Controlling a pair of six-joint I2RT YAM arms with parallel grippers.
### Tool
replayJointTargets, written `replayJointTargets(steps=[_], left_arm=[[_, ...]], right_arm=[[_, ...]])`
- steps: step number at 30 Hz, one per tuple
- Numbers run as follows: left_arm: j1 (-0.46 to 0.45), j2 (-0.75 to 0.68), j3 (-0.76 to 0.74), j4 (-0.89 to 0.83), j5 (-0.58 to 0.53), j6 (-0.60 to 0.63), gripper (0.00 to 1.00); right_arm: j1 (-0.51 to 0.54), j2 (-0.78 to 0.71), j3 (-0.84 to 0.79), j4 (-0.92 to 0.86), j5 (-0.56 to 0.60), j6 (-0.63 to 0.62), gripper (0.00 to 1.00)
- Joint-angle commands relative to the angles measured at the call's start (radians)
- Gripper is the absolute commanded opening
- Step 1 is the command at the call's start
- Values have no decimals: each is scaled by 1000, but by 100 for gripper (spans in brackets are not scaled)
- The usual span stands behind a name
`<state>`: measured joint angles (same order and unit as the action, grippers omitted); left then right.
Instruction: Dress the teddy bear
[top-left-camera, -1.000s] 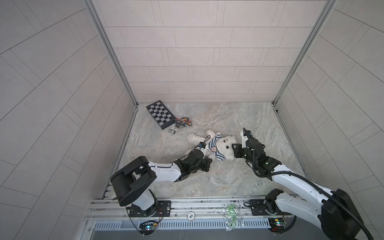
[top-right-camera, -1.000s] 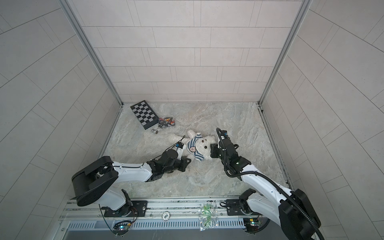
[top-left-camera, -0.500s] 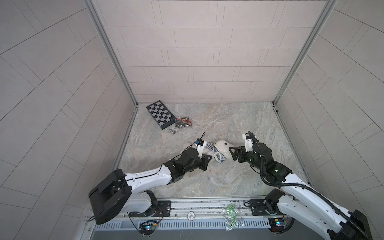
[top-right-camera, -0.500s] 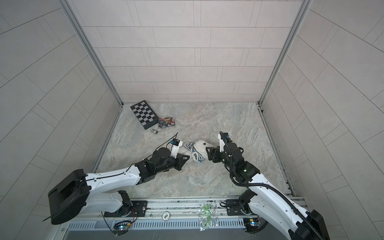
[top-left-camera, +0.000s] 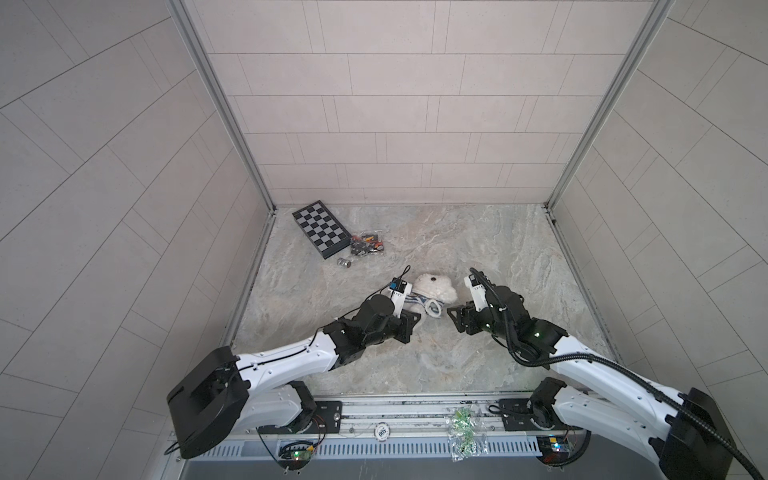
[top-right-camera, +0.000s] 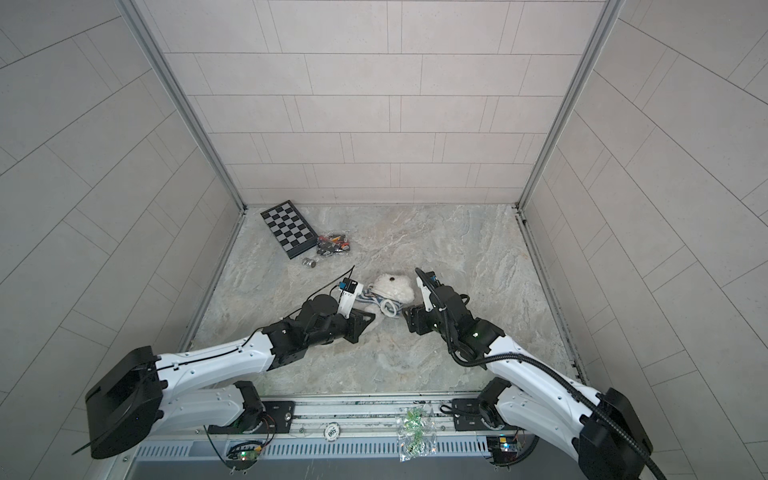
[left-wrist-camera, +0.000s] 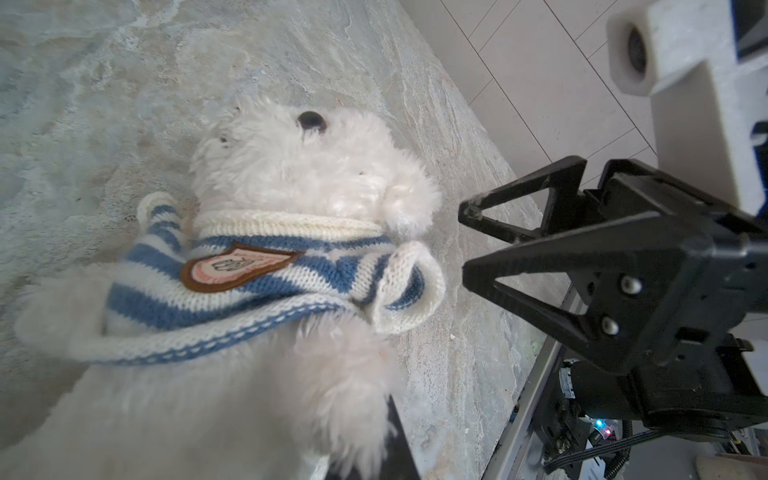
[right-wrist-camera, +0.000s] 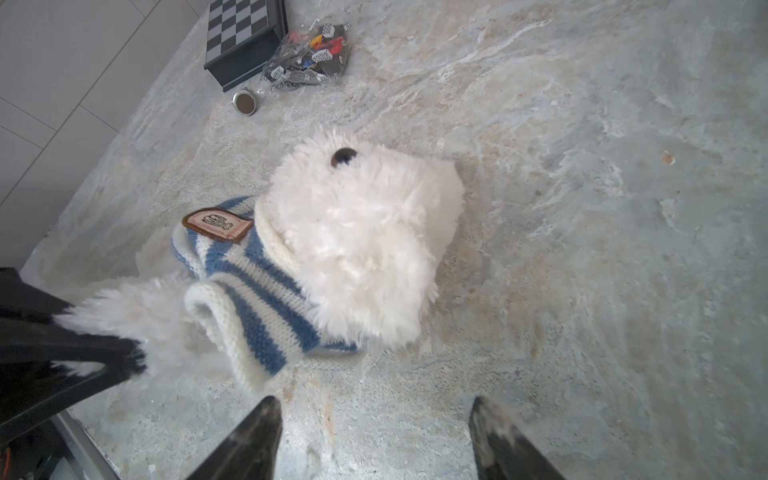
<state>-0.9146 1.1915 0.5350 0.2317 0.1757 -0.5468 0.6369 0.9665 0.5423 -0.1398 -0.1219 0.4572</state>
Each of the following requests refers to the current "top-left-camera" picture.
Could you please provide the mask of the white fluffy teddy bear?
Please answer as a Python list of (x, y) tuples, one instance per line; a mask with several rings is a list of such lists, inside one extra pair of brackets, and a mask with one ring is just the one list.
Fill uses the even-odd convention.
[[(454, 288), (451, 279), (448, 276), (425, 273), (420, 275), (412, 284), (412, 293), (418, 293), (427, 297), (440, 300), (444, 304), (443, 314), (447, 308), (458, 301), (458, 293)], [(425, 314), (424, 310), (417, 305), (405, 303), (405, 309)]]

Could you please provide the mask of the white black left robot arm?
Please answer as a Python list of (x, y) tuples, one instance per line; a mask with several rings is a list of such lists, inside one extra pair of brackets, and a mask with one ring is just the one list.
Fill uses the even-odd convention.
[(348, 365), (367, 347), (389, 339), (407, 344), (420, 319), (420, 314), (375, 294), (355, 316), (339, 317), (308, 339), (254, 354), (234, 354), (228, 346), (214, 349), (166, 397), (175, 451), (192, 459), (232, 432), (304, 429), (317, 405), (303, 377)]

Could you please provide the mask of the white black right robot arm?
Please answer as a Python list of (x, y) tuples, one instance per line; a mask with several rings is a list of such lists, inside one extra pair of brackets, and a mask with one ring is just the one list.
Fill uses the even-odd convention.
[(667, 479), (724, 479), (733, 462), (761, 478), (709, 394), (664, 386), (596, 353), (531, 316), (521, 295), (478, 271), (465, 284), (471, 301), (448, 311), (459, 332), (487, 332), (519, 365), (555, 372), (530, 397), (537, 425), (560, 421), (585, 429), (646, 458)]

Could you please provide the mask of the blue white striped knit sweater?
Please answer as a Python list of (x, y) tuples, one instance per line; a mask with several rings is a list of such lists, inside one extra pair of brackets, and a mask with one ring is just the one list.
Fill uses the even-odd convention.
[(444, 304), (437, 299), (427, 297), (418, 293), (409, 294), (405, 300), (406, 304), (420, 306), (426, 315), (432, 318), (439, 318), (443, 314)]

